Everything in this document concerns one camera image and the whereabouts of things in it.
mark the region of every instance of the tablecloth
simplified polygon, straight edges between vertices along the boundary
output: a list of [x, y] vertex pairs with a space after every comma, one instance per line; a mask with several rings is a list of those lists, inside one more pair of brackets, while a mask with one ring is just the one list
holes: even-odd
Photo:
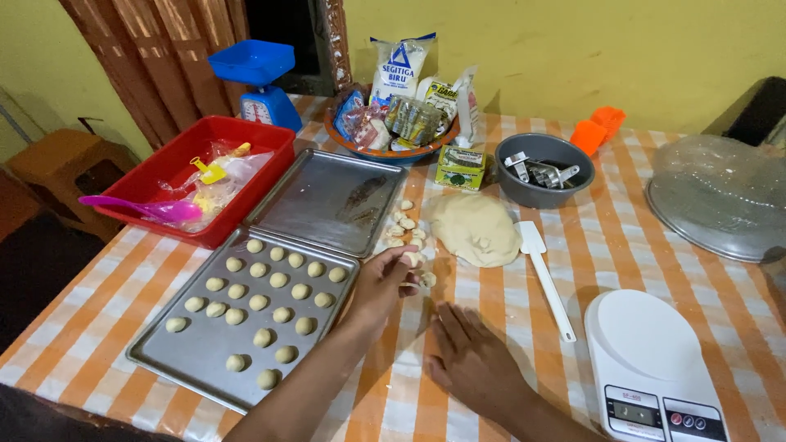
[[[342, 152], [321, 120], [330, 100], [292, 96], [304, 129], [295, 149]], [[521, 132], [569, 138], [572, 124], [481, 115], [487, 152]], [[578, 341], [558, 336], [531, 262], [473, 267], [429, 237], [424, 253], [439, 284], [404, 300], [381, 339], [333, 401], [314, 440], [455, 442], [510, 440], [442, 392], [421, 371], [436, 351], [424, 333], [433, 300], [478, 308], [503, 336], [537, 391], [574, 419], [597, 427], [598, 404], [583, 314], [609, 289], [643, 290], [674, 305], [698, 335], [735, 441], [786, 440], [786, 327], [758, 267], [689, 244], [649, 211], [642, 193], [655, 149], [675, 134], [622, 129], [594, 157], [588, 190], [557, 210], [499, 197], [516, 219], [543, 233], [547, 264]], [[435, 157], [411, 170], [399, 198], [422, 201], [455, 190], [434, 183]], [[384, 246], [377, 245], [379, 252]], [[128, 362], [124, 349], [210, 251], [126, 227], [0, 356], [0, 382], [49, 400], [187, 441], [218, 441], [240, 415]]]

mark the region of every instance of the baking tray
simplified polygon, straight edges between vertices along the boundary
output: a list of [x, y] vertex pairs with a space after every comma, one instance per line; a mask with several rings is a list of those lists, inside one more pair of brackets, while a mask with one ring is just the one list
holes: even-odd
[[[265, 248], [261, 252], [250, 253], [246, 250], [245, 244], [252, 238], [264, 242]], [[270, 250], [275, 246], [287, 251], [285, 258], [278, 262], [270, 259]], [[289, 265], [287, 257], [290, 252], [298, 252], [305, 257], [302, 266], [292, 268]], [[230, 256], [244, 261], [243, 268], [238, 272], [226, 269], [226, 259]], [[312, 278], [308, 276], [307, 268], [315, 260], [325, 265], [325, 273]], [[249, 274], [248, 269], [254, 262], [270, 266], [265, 276], [254, 278]], [[331, 282], [328, 272], [338, 266], [347, 269], [347, 278], [341, 283]], [[268, 393], [256, 384], [256, 378], [262, 370], [279, 370], [281, 381], [330, 330], [359, 268], [360, 263], [355, 258], [275, 234], [238, 227], [134, 339], [126, 350], [126, 357], [153, 373], [245, 414]], [[287, 285], [280, 289], [274, 289], [269, 283], [270, 276], [277, 271], [289, 275]], [[210, 277], [225, 279], [224, 288], [218, 292], [207, 290], [205, 282]], [[292, 297], [292, 286], [298, 282], [311, 287], [311, 293], [306, 299], [296, 300]], [[236, 283], [246, 285], [248, 290], [242, 298], [234, 300], [227, 292], [230, 285]], [[320, 308], [314, 304], [314, 296], [320, 292], [331, 293], [335, 297], [330, 308]], [[261, 311], [253, 311], [248, 306], [248, 300], [255, 294], [266, 295], [270, 300]], [[192, 313], [183, 306], [190, 297], [206, 297], [210, 301], [228, 304], [230, 308], [242, 308], [246, 312], [246, 319], [231, 326], [226, 323], [224, 315], [208, 318], [205, 308]], [[292, 320], [283, 324], [275, 322], [273, 311], [279, 307], [293, 309], [295, 314]], [[178, 316], [187, 318], [189, 325], [179, 333], [168, 333], [164, 324], [167, 319]], [[303, 316], [317, 319], [317, 328], [306, 336], [295, 333], [295, 322]], [[254, 333], [263, 327], [272, 329], [277, 335], [276, 340], [266, 348], [256, 347], [252, 342]], [[287, 364], [278, 363], [274, 358], [276, 350], [283, 345], [294, 345], [298, 349], [297, 358]], [[226, 359], [232, 354], [244, 355], [247, 366], [243, 371], [234, 373], [226, 369]]]
[[[398, 166], [305, 149], [244, 224], [365, 258], [407, 173]], [[350, 204], [364, 186], [369, 192]]]

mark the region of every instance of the hand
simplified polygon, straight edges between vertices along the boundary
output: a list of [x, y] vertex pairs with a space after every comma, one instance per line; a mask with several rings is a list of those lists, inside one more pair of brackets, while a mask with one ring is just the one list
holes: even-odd
[[432, 319], [442, 357], [427, 356], [431, 379], [477, 414], [498, 424], [516, 418], [538, 394], [521, 375], [505, 344], [483, 322], [477, 311], [437, 303]]
[[401, 286], [403, 282], [417, 284], [420, 278], [410, 272], [411, 262], [404, 252], [417, 252], [416, 245], [387, 249], [363, 265], [355, 286], [352, 303], [344, 320], [359, 325], [376, 339], [387, 325], [399, 297], [417, 294], [417, 287]]

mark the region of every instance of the brown stool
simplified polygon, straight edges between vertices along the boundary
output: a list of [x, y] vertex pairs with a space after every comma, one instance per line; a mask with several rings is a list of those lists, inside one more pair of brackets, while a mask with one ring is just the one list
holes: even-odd
[[29, 145], [6, 165], [54, 210], [68, 227], [109, 242], [122, 226], [80, 204], [77, 198], [98, 195], [136, 165], [122, 145], [75, 131], [58, 129]]

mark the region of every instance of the white spatula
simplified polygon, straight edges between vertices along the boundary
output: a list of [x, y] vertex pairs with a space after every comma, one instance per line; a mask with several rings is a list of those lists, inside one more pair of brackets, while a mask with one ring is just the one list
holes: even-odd
[[515, 226], [521, 233], [521, 252], [532, 258], [535, 272], [538, 273], [543, 292], [545, 292], [545, 298], [549, 302], [554, 320], [556, 320], [556, 326], [560, 329], [560, 337], [565, 342], [576, 342], [576, 335], [573, 334], [571, 321], [568, 320], [567, 313], [565, 313], [565, 306], [562, 305], [560, 295], [556, 292], [554, 281], [551, 279], [549, 268], [545, 266], [543, 256], [541, 256], [541, 253], [545, 253], [543, 237], [532, 221], [521, 221]]

